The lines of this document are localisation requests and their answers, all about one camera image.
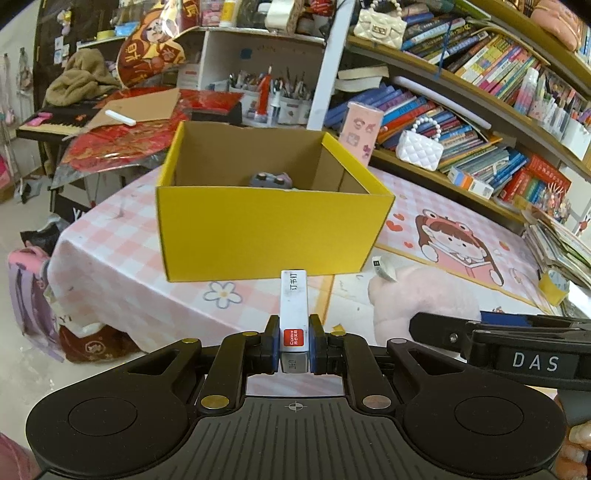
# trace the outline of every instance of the pink bag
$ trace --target pink bag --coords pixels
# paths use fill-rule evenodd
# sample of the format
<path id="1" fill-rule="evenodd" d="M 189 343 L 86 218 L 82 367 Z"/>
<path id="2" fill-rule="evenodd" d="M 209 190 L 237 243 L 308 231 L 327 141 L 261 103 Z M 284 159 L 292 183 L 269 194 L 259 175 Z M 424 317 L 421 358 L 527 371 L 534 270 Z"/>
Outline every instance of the pink bag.
<path id="1" fill-rule="evenodd" d="M 25 450 L 0 433 L 0 473 L 2 480 L 33 480 L 40 473 L 30 450 Z"/>
<path id="2" fill-rule="evenodd" d="M 531 19 L 541 28 L 558 38 L 570 51 L 581 45 L 582 25 L 577 15 L 558 0 L 540 0 Z"/>
<path id="3" fill-rule="evenodd" d="M 8 254 L 8 286 L 12 309 L 23 335 L 38 348 L 63 361 L 56 318 L 43 296 L 49 256 L 39 247 Z"/>

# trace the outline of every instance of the pearl handle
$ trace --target pearl handle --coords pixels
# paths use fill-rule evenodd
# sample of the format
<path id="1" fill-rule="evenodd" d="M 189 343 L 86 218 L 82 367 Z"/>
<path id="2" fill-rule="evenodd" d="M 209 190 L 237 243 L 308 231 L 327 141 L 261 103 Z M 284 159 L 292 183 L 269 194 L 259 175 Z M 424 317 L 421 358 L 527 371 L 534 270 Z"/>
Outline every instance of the pearl handle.
<path id="1" fill-rule="evenodd" d="M 422 116 L 421 118 L 417 118 L 416 121 L 413 123 L 413 127 L 411 128 L 411 132 L 417 133 L 418 126 L 421 124 L 425 124 L 425 123 L 432 124 L 433 126 L 435 126 L 436 133 L 433 136 L 432 140 L 435 140 L 435 142 L 439 142 L 439 138 L 441 137 L 441 127 L 435 120 L 433 120 L 433 118 L 429 118 L 427 116 Z"/>
<path id="2" fill-rule="evenodd" d="M 398 14 L 399 17 L 402 16 L 402 7 L 400 6 L 400 4 L 396 1 L 396 0 L 389 0 L 390 3 L 394 4 L 394 6 L 396 7 L 396 13 Z M 370 10 L 375 10 L 378 7 L 379 4 L 379 0 L 373 0 L 371 2 L 371 5 L 369 6 Z"/>

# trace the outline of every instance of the label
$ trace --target label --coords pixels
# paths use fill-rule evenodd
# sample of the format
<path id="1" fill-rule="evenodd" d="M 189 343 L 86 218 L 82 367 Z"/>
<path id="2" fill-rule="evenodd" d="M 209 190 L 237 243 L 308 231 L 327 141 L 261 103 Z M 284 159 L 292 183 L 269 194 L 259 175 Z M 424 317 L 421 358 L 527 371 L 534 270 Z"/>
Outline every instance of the label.
<path id="1" fill-rule="evenodd" d="M 304 346 L 304 330 L 301 328 L 288 328 L 283 332 L 284 346 Z"/>
<path id="2" fill-rule="evenodd" d="M 570 353 L 536 352 L 517 348 L 499 348 L 496 368 L 505 372 L 536 377 L 574 378 L 579 356 Z"/>

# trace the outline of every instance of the tape roll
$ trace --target tape roll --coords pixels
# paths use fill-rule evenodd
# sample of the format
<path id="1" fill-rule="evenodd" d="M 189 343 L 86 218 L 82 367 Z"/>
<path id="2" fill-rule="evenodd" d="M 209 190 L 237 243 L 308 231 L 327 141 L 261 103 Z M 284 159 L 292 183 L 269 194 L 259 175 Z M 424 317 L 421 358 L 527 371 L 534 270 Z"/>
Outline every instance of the tape roll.
<path id="1" fill-rule="evenodd" d="M 538 287 L 546 300 L 557 307 L 569 294 L 569 282 L 557 270 L 548 270 L 542 275 Z"/>

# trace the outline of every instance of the brown cloth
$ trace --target brown cloth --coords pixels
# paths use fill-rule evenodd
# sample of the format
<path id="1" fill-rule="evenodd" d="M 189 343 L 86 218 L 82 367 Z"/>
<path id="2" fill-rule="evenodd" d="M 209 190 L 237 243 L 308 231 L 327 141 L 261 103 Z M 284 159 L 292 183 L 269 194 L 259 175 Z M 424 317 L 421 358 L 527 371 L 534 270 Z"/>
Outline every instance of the brown cloth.
<path id="1" fill-rule="evenodd" d="M 67 106 L 120 86 L 107 70 L 101 52 L 83 48 L 72 55 L 64 73 L 51 83 L 45 93 L 45 103 Z"/>

